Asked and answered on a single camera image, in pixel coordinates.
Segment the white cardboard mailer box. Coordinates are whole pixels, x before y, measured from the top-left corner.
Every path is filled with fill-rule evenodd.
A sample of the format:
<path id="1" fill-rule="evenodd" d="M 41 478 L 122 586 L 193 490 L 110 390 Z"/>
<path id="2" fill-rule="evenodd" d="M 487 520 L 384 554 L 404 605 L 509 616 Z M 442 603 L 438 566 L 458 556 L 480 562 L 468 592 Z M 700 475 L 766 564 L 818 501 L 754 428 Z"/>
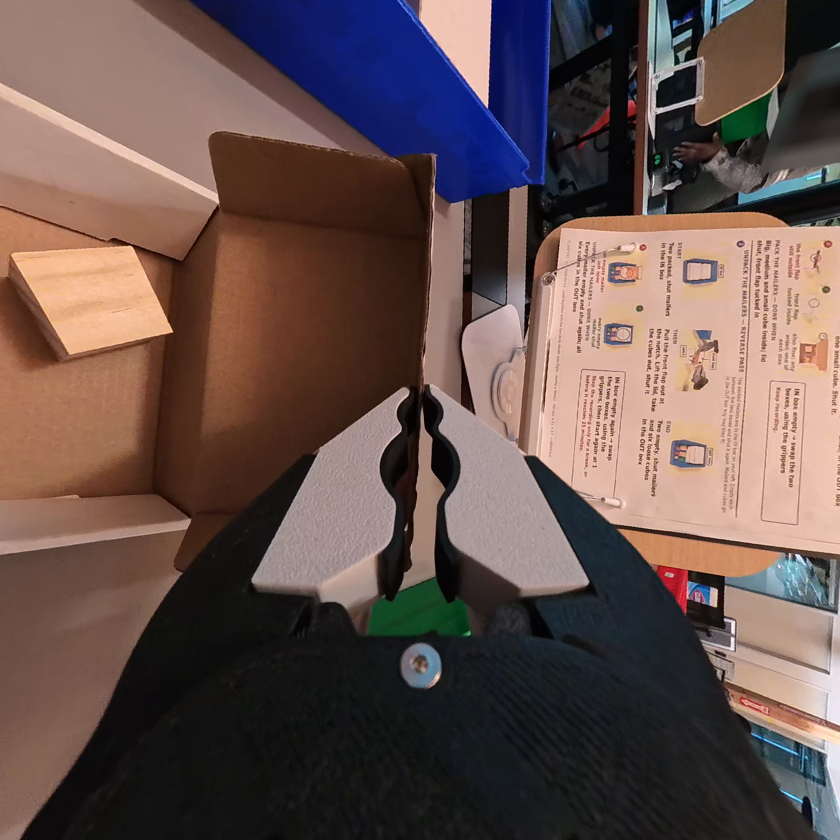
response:
<path id="1" fill-rule="evenodd" d="M 301 456 L 424 378 L 437 159 L 216 132 L 211 192 L 2 86 L 2 501 L 157 496 L 184 569 Z M 169 333 L 58 360 L 22 289 L 121 239 Z"/>

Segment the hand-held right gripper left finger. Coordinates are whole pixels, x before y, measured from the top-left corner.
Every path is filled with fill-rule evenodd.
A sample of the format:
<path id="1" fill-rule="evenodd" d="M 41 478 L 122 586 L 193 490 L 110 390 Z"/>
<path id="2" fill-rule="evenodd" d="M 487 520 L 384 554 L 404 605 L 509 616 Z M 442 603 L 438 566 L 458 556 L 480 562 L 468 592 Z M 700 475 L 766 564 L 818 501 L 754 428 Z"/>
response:
<path id="1" fill-rule="evenodd" d="M 319 448 L 254 589 L 341 605 L 366 634 L 412 565 L 416 504 L 417 389 L 403 387 Z"/>

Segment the wooden beam red label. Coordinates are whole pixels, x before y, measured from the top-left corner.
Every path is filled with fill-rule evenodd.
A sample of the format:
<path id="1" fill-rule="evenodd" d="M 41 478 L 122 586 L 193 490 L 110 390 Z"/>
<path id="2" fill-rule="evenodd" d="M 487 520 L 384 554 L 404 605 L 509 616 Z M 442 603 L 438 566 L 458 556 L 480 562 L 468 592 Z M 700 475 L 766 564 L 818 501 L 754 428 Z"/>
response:
<path id="1" fill-rule="evenodd" d="M 736 712 L 744 712 L 762 720 L 768 726 L 774 725 L 791 730 L 800 738 L 839 745 L 839 725 L 837 723 L 727 681 L 724 681 L 722 686 L 728 695 L 730 706 Z"/>

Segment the brown and black board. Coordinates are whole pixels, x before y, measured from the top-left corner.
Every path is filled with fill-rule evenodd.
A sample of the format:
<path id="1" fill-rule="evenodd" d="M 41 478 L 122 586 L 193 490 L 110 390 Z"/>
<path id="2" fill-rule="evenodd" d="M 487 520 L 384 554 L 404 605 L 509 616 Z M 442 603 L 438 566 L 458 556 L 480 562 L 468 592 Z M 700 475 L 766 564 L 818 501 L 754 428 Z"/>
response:
<path id="1" fill-rule="evenodd" d="M 700 42 L 703 96 L 695 122 L 708 126 L 770 93 L 782 79 L 785 1 L 754 1 Z"/>

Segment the green plastic bin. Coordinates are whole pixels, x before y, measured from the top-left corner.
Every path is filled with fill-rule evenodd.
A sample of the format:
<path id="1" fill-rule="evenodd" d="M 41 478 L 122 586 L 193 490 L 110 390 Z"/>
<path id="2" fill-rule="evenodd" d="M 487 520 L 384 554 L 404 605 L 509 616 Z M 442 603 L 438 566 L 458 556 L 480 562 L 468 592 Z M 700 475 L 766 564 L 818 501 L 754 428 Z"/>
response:
<path id="1" fill-rule="evenodd" d="M 382 598 L 371 609 L 368 636 L 470 635 L 467 606 L 446 601 L 435 579 L 399 591 L 391 601 Z"/>

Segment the wooden cube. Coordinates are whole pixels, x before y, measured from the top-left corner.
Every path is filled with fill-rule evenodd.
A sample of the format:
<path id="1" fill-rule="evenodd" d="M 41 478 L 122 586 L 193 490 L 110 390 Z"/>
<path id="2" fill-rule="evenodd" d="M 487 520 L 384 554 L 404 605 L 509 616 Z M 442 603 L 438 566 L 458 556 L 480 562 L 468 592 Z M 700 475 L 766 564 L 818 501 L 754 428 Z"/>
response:
<path id="1" fill-rule="evenodd" d="M 132 246 L 13 253 L 8 278 L 58 361 L 173 333 Z"/>

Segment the red plastic bin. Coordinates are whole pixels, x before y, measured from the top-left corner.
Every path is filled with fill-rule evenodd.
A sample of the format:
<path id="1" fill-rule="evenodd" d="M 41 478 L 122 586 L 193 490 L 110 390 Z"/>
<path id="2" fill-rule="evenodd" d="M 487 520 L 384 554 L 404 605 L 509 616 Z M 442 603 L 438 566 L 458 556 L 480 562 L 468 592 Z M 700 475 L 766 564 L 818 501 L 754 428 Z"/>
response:
<path id="1" fill-rule="evenodd" d="M 682 613 L 687 614 L 689 572 L 660 564 L 657 575 L 664 587 L 674 596 Z"/>

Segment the blue plastic bin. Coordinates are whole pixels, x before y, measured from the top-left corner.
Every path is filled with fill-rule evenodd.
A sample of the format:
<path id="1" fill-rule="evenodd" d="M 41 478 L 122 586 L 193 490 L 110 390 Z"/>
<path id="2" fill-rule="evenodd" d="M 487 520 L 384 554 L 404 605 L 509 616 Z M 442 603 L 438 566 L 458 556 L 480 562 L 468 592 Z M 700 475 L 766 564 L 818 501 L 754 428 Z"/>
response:
<path id="1" fill-rule="evenodd" d="M 492 2 L 488 104 L 407 2 L 195 5 L 384 152 L 435 154 L 450 203 L 544 182 L 550 2 Z"/>

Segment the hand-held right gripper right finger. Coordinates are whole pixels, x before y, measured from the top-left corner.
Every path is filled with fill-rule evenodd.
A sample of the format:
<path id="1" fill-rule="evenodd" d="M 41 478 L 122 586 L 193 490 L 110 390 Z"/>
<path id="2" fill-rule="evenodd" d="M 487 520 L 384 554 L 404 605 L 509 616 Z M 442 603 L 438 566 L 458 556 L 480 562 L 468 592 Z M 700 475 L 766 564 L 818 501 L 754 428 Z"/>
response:
<path id="1" fill-rule="evenodd" d="M 435 385 L 423 390 L 437 502 L 434 561 L 444 598 L 486 631 L 499 608 L 584 592 L 589 578 L 517 446 Z"/>

